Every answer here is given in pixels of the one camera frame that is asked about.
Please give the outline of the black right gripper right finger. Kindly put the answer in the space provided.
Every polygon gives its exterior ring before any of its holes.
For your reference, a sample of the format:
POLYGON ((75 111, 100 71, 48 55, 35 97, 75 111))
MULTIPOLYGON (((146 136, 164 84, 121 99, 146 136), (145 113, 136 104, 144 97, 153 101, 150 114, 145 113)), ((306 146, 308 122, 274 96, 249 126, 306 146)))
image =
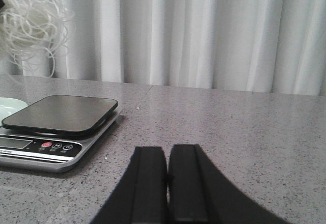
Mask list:
POLYGON ((170 223, 286 223, 241 192, 199 145, 174 145, 170 223))

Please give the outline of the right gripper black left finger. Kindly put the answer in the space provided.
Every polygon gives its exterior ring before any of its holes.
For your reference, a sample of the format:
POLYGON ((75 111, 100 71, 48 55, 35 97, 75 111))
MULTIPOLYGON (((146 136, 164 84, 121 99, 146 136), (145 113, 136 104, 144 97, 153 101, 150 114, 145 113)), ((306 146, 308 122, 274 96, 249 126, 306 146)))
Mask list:
POLYGON ((2 9, 5 6, 5 2, 3 0, 0 0, 0 9, 2 9))

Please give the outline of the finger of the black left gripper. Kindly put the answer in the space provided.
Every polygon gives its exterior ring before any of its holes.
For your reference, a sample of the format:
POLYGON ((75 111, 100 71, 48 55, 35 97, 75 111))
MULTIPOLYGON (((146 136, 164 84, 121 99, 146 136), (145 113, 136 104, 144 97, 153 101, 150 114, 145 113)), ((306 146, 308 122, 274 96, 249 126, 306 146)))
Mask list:
POLYGON ((167 223, 167 164, 161 147, 136 147, 91 223, 167 223))

